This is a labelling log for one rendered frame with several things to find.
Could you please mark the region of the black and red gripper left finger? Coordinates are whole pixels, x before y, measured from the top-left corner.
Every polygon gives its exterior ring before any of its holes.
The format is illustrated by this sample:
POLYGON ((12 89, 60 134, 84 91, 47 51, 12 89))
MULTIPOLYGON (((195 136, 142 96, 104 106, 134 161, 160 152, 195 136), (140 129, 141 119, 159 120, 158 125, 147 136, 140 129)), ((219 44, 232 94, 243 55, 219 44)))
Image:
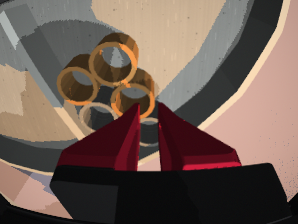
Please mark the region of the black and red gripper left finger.
POLYGON ((140 103, 135 103, 116 120, 65 148, 57 166, 137 171, 139 143, 140 103))

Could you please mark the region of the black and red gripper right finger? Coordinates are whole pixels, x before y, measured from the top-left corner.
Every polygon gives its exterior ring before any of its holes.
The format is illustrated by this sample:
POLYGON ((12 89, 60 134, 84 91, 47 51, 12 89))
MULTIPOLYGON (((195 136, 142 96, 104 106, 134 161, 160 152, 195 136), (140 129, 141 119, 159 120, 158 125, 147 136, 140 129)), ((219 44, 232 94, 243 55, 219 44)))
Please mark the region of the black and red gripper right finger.
POLYGON ((158 144, 161 171, 242 166, 234 148, 181 119, 160 102, 158 144))

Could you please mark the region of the bronze bushing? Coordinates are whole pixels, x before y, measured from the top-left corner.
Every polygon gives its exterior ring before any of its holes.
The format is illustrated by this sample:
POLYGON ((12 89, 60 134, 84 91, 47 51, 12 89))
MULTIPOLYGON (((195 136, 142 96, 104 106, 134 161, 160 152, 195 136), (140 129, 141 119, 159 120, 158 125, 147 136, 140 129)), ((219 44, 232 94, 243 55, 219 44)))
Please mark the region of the bronze bushing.
POLYGON ((107 86, 121 86, 128 83, 137 70, 138 46, 129 35, 124 33, 111 33, 105 36, 91 52, 89 70, 93 77, 101 84, 107 86), (110 66, 102 57, 102 49, 117 47, 123 49, 130 57, 131 62, 124 67, 110 66))
POLYGON ((140 103, 140 119, 147 117, 155 106, 154 81, 151 75, 137 68, 134 77, 128 83, 114 87, 110 100, 113 110, 119 116, 122 116, 133 104, 140 103), (139 99, 129 98, 121 91, 128 87, 142 89, 148 95, 139 99))
POLYGON ((89 70, 90 54, 79 54, 61 71, 57 78, 57 88, 61 96, 74 105, 86 105, 97 96, 101 83, 89 70), (79 71, 88 76, 93 85, 83 85, 75 80, 72 71, 79 71), (67 73, 67 74, 66 74, 67 73))

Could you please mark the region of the grey metal bushing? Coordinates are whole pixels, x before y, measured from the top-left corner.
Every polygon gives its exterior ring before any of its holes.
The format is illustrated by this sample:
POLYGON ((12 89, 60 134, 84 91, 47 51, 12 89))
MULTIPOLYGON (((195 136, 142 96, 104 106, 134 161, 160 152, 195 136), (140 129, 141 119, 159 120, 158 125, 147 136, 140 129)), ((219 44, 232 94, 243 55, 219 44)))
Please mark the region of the grey metal bushing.
POLYGON ((155 100, 155 106, 152 112, 145 118, 140 119, 140 145, 151 147, 158 145, 158 123, 153 125, 142 124, 144 121, 157 122, 158 102, 155 100))
POLYGON ((96 98, 91 103, 82 105, 79 118, 84 128, 94 132, 120 117, 111 106, 112 93, 113 88, 101 86, 96 98), (99 112, 93 106, 106 108, 110 113, 99 112))

